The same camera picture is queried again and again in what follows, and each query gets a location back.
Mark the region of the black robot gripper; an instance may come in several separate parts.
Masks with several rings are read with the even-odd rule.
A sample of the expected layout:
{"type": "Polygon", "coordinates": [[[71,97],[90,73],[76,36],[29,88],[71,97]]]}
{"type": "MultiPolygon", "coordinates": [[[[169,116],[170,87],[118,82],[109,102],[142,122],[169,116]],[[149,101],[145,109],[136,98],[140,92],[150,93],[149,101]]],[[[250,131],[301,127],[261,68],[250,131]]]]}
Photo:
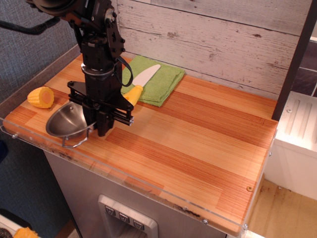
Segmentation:
{"type": "Polygon", "coordinates": [[[114,121],[126,125],[133,123],[130,104],[121,94],[122,71],[84,72],[85,81],[69,81],[70,100],[83,107],[87,123],[95,122],[98,136],[103,137],[112,129],[114,121]]]}

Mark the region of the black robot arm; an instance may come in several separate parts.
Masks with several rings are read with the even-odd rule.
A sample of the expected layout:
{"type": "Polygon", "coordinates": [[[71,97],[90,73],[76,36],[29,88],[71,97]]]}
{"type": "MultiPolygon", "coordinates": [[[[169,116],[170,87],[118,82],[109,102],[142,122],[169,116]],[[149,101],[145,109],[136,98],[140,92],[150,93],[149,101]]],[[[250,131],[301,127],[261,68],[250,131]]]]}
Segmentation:
{"type": "Polygon", "coordinates": [[[125,40],[117,26],[117,15],[109,0],[29,0],[31,7],[58,17],[74,30],[83,57],[84,82],[70,81],[69,99],[82,106],[86,123],[95,124],[100,137],[114,121],[130,125],[134,107],[121,94],[122,67],[129,68],[121,57],[125,40]]]}

